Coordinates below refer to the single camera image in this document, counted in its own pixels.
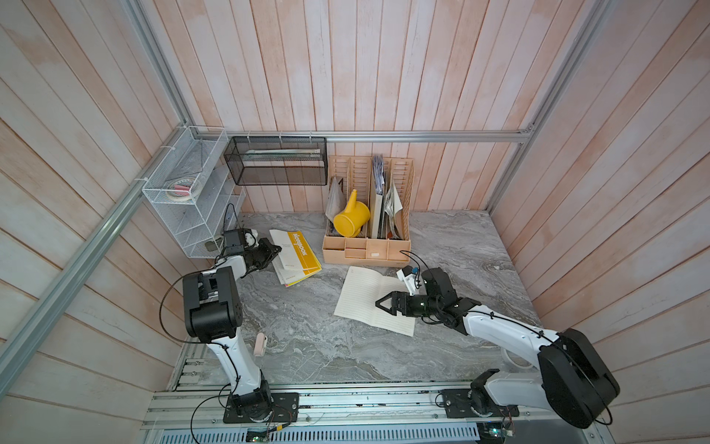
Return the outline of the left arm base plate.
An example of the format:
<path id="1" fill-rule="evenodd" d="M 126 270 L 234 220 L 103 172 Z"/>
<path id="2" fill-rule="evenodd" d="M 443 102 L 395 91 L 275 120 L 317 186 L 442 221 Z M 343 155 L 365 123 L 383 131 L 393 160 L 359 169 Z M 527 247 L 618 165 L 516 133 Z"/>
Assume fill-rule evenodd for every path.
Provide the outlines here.
<path id="1" fill-rule="evenodd" d="M 225 424 L 289 424 L 298 419 L 298 392 L 276 393 L 266 396 L 255 392 L 244 396 L 229 395 L 223 422 Z"/>

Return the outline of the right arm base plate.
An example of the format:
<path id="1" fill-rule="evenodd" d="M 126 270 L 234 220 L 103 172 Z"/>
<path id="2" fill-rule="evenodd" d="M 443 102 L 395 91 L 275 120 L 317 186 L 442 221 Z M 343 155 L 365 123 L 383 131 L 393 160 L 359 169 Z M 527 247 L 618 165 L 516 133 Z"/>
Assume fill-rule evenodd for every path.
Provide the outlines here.
<path id="1" fill-rule="evenodd" d="M 516 405 L 496 404 L 481 388 L 441 390 L 439 395 L 437 404 L 445 409 L 447 418 L 507 418 L 520 415 Z"/>

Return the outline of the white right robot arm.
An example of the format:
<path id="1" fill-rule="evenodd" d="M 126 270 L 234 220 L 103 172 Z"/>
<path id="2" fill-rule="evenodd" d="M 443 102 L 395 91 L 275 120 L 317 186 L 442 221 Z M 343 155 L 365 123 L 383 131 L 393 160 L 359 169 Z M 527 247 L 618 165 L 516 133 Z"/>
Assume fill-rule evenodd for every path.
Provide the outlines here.
<path id="1" fill-rule="evenodd" d="M 534 368 L 516 376 L 497 368 L 479 375 L 467 390 L 443 390 L 450 418 L 511 418 L 520 407 L 544 409 L 567 424 L 585 429 L 608 411 L 621 386 L 584 333 L 556 332 L 503 316 L 471 298 L 458 296 L 441 268 L 399 270 L 406 290 L 394 290 L 375 301 L 392 316 L 420 318 L 464 336 L 492 342 Z"/>

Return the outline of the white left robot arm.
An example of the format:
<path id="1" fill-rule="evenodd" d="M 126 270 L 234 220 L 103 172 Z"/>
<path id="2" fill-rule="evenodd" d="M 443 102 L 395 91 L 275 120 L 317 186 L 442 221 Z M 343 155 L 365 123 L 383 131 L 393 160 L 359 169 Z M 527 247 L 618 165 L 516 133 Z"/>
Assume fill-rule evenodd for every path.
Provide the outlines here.
<path id="1" fill-rule="evenodd" d="M 267 268 L 281 248 L 254 229 L 225 234 L 224 262 L 182 279 L 185 324 L 190 337 L 207 345 L 229 377 L 227 405 L 257 418 L 271 412 L 273 398 L 262 370 L 242 338 L 243 308 L 237 281 Z"/>

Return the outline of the cream lined notebook with holes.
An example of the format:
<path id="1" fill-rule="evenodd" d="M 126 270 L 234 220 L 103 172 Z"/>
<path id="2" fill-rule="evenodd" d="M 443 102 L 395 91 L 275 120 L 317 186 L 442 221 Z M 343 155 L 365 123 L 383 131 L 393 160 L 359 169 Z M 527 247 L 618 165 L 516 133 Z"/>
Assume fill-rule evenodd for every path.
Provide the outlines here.
<path id="1" fill-rule="evenodd" d="M 397 277 L 386 277 L 369 268 L 351 266 L 334 315 L 412 337 L 415 329 L 413 317 L 403 314 L 393 316 L 375 305 L 377 300 L 390 292 L 404 292 L 406 296 L 409 295 L 406 285 Z"/>

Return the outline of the cream notebook orange cover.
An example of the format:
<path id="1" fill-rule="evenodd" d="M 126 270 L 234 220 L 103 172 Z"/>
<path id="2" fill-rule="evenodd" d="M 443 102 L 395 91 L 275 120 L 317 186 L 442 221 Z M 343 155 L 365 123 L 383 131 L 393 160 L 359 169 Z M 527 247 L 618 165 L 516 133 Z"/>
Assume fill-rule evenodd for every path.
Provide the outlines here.
<path id="1" fill-rule="evenodd" d="M 284 285 L 305 279 L 321 270 L 320 262 L 300 231 L 270 229 L 269 234 L 273 244 L 281 248 L 274 266 Z"/>
<path id="2" fill-rule="evenodd" d="M 291 287 L 320 272 L 322 266 L 312 249 L 305 245 L 283 245 L 273 262 L 279 282 Z"/>

